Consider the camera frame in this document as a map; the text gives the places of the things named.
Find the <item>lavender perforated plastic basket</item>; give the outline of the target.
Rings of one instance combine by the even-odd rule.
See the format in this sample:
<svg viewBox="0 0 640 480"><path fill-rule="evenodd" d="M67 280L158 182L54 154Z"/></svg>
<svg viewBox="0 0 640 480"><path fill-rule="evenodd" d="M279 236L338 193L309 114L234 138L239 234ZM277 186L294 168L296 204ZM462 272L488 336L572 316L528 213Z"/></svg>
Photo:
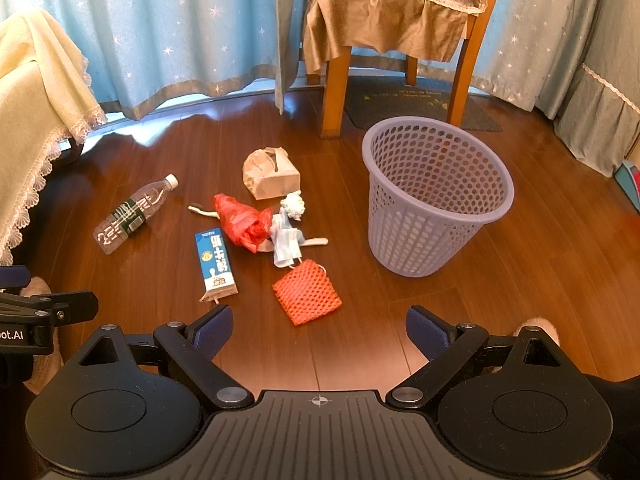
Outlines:
<svg viewBox="0 0 640 480"><path fill-rule="evenodd" d="M514 184L498 155L446 122L384 119L367 130L361 149L371 252L405 278L437 272L513 204Z"/></svg>

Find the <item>blue star-patterned curtain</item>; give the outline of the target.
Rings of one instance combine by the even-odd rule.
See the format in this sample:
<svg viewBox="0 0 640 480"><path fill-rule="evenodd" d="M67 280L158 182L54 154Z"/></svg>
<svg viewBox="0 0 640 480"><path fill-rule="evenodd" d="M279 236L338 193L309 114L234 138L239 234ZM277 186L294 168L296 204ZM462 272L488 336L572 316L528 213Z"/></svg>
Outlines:
<svg viewBox="0 0 640 480"><path fill-rule="evenodd" d="M472 84L554 116L582 57L599 0L497 0ZM107 110L140 119L189 93L270 79L283 96L297 70L304 0L1 0L3 16L49 12L85 55Z"/></svg>

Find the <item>red plastic bag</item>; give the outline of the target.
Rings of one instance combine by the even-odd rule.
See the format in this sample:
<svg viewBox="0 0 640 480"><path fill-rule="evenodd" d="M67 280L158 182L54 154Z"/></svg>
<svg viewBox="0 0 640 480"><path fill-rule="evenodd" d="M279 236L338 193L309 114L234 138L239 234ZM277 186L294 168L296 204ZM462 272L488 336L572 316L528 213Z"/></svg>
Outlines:
<svg viewBox="0 0 640 480"><path fill-rule="evenodd" d="M221 229L236 246L244 247L254 254L258 251L258 246L270 237L272 211L269 208L257 210L222 193L213 197L213 205L219 216Z"/></svg>

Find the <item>blue white milk carton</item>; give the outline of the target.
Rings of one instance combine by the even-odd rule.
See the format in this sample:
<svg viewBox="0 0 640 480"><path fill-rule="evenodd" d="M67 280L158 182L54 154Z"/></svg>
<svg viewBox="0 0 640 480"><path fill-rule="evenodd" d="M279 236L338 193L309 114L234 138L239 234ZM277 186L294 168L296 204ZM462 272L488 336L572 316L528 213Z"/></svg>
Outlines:
<svg viewBox="0 0 640 480"><path fill-rule="evenodd" d="M195 234L205 292L201 302L216 302L238 292L221 228Z"/></svg>

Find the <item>grey fabric furniture cover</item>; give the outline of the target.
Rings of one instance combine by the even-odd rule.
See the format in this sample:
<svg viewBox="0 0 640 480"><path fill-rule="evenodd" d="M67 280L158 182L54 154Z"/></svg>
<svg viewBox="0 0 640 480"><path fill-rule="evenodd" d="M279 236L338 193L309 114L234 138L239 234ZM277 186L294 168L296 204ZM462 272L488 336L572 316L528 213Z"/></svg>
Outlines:
<svg viewBox="0 0 640 480"><path fill-rule="evenodd" d="M537 107L605 177L639 161L639 0L568 0Z"/></svg>

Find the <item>clear plastic water bottle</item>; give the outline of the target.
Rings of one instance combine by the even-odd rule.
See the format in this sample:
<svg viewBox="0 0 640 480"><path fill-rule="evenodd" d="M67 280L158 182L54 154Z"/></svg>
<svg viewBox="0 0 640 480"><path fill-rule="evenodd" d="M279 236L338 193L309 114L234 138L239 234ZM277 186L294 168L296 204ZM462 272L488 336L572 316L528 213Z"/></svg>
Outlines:
<svg viewBox="0 0 640 480"><path fill-rule="evenodd" d="M121 202L93 231L104 254L111 255L153 217L178 185L178 179L168 174L163 180L142 186Z"/></svg>

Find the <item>cream lace-trimmed bedspread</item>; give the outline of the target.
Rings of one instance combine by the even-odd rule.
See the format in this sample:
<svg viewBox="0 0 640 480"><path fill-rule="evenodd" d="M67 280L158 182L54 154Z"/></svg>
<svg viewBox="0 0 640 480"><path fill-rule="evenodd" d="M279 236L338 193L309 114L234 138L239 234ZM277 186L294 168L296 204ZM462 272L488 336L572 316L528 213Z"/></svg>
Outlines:
<svg viewBox="0 0 640 480"><path fill-rule="evenodd" d="M88 60L45 10L1 23L1 263L29 225L65 139L80 145L106 122Z"/></svg>

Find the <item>beige paper takeout bag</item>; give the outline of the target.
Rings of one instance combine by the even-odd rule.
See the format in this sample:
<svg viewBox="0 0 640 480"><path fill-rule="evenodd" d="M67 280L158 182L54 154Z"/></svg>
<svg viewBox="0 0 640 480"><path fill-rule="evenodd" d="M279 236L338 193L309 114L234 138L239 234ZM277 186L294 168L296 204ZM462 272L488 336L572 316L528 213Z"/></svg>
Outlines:
<svg viewBox="0 0 640 480"><path fill-rule="evenodd" d="M255 200L270 200L300 190L300 173L284 148L260 148L243 162L243 183Z"/></svg>

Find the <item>teal red box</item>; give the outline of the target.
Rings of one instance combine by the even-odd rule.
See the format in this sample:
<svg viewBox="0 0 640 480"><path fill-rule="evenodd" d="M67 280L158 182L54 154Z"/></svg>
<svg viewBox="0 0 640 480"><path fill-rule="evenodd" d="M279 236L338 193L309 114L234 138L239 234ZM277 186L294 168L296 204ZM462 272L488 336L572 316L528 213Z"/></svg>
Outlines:
<svg viewBox="0 0 640 480"><path fill-rule="evenodd" d="M632 162L624 159L614 172L614 179L623 190L628 200L640 211L639 169Z"/></svg>

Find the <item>orange foam fruit net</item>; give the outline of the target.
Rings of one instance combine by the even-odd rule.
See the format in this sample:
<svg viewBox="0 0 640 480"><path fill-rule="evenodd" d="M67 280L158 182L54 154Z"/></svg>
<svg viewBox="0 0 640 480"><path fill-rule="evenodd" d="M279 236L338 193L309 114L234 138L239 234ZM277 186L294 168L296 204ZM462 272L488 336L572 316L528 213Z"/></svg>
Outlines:
<svg viewBox="0 0 640 480"><path fill-rule="evenodd" d="M295 326L321 318L341 307L326 269L307 259L272 285L284 312Z"/></svg>

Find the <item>white plastic spoon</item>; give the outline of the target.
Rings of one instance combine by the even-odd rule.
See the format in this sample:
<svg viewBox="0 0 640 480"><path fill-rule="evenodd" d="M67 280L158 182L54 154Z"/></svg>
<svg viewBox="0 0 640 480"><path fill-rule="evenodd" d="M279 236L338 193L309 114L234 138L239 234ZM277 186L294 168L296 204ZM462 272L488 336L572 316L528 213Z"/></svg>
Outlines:
<svg viewBox="0 0 640 480"><path fill-rule="evenodd" d="M299 243L299 247L311 247L311 246L326 246L329 244L329 240L326 237L314 237L306 238L303 242ZM257 246L258 252L274 252L274 245L272 240L264 240L262 244Z"/></svg>

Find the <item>crumpled white tissue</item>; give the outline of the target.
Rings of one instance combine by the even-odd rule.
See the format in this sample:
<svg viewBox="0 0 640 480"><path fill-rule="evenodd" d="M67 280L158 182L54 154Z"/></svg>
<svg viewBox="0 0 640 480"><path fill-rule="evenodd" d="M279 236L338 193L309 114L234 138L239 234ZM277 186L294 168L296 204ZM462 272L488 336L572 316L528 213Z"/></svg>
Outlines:
<svg viewBox="0 0 640 480"><path fill-rule="evenodd" d="M280 200L280 206L288 218L295 221L302 220L303 214L306 211L306 205L302 199L302 192L299 190L288 193L283 200Z"/></svg>

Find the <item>dark door mat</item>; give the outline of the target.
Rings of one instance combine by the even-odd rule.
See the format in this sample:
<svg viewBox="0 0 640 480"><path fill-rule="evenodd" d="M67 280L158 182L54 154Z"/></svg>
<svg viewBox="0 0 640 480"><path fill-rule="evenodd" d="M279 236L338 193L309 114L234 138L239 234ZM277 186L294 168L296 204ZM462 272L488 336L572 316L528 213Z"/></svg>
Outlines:
<svg viewBox="0 0 640 480"><path fill-rule="evenodd" d="M420 116L444 122L451 84L419 78L409 86L402 77L350 77L345 112L356 128L367 130L377 122L398 116Z"/></svg>

